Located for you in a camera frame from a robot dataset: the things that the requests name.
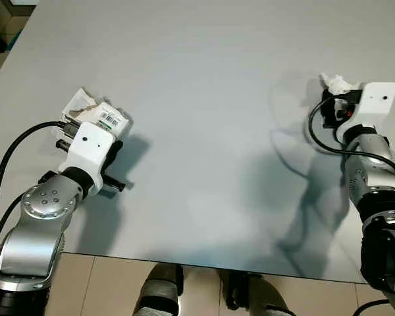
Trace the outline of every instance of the tiled floor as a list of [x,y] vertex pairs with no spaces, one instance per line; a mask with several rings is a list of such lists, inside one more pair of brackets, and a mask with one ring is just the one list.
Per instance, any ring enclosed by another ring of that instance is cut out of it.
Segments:
[[[131,315],[140,288],[154,263],[65,253],[51,289],[46,316]],[[245,316],[228,310],[216,270],[185,267],[182,315]],[[352,315],[359,304],[384,298],[367,285],[265,275],[297,316]],[[389,305],[363,316],[393,316]]]

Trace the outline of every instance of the barcode label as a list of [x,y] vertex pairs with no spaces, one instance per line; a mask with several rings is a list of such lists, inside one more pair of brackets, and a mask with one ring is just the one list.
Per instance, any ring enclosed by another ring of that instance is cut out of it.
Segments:
[[101,118],[102,118],[106,123],[110,123],[110,124],[113,125],[114,127],[116,127],[117,124],[119,123],[115,118],[113,118],[111,115],[108,115],[107,113],[102,113],[102,114],[101,114]]

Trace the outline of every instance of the white object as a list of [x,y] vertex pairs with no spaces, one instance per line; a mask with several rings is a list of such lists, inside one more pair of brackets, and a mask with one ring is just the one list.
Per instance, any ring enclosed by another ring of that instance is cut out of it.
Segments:
[[110,132],[90,122],[82,123],[68,149],[66,161],[59,166],[59,172],[69,167],[86,171],[94,184],[89,195],[97,194],[103,187],[101,169],[114,141],[115,136]]
[[344,143],[344,133],[355,125],[380,130],[395,98],[395,82],[369,82],[363,86],[359,104],[353,115],[336,130],[336,138]]
[[342,76],[337,74],[329,78],[326,74],[322,73],[321,77],[328,87],[328,91],[333,95],[347,93],[350,90],[356,90],[359,88],[359,84],[349,84]]
[[[112,133],[116,139],[128,133],[133,124],[132,119],[122,110],[116,109],[107,102],[99,105],[84,89],[80,88],[61,113],[61,120],[67,122],[69,117],[79,124],[91,122]],[[60,129],[56,129],[57,137],[70,142]]]

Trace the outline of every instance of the paper packaging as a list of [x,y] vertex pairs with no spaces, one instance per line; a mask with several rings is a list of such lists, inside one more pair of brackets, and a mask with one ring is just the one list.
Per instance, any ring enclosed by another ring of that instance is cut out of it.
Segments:
[[[128,133],[133,124],[132,119],[124,111],[112,107],[105,101],[97,105],[96,100],[90,97],[82,88],[76,92],[63,109],[61,120],[68,122],[67,117],[79,124],[92,122],[112,133],[116,139],[120,139],[124,132]],[[67,138],[63,137],[63,133],[60,133],[57,137]]]

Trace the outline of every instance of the gray table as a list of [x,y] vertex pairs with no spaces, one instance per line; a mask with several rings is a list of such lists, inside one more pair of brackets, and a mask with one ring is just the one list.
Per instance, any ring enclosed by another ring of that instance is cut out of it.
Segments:
[[[84,86],[132,115],[109,172],[135,185],[86,201],[66,251],[362,281],[340,158],[302,132],[320,72],[395,81],[395,0],[42,0],[0,71],[0,159]],[[0,215],[54,141],[15,153]]]

